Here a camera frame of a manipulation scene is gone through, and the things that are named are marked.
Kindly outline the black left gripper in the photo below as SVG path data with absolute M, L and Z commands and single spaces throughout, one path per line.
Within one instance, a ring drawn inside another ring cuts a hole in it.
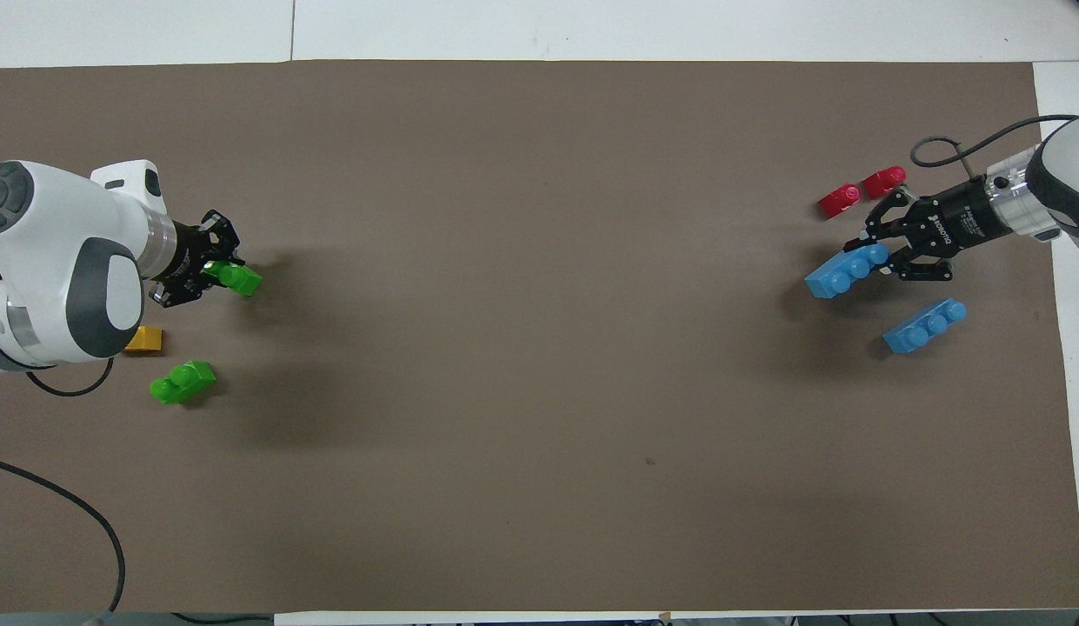
M 155 275 L 149 298 L 161 308 L 175 308 L 201 300 L 216 283 L 192 280 L 205 262 L 245 266 L 238 256 L 236 229 L 220 210 L 208 210 L 199 226 L 173 223 L 175 249 L 170 260 Z

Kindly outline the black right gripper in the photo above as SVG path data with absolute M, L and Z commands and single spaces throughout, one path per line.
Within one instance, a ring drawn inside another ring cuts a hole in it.
M 886 218 L 890 210 L 906 209 L 901 217 Z M 886 270 L 904 282 L 947 282 L 953 278 L 952 258 L 961 250 L 1002 236 L 1002 221 L 989 202 L 987 179 L 976 177 L 928 198 L 917 196 L 909 189 L 893 189 L 869 210 L 856 239 L 845 242 L 843 249 L 856 250 L 876 244 L 880 239 L 909 234 L 923 219 L 929 222 L 931 243 L 926 254 L 939 257 L 918 262 L 920 250 L 905 246 L 890 254 Z

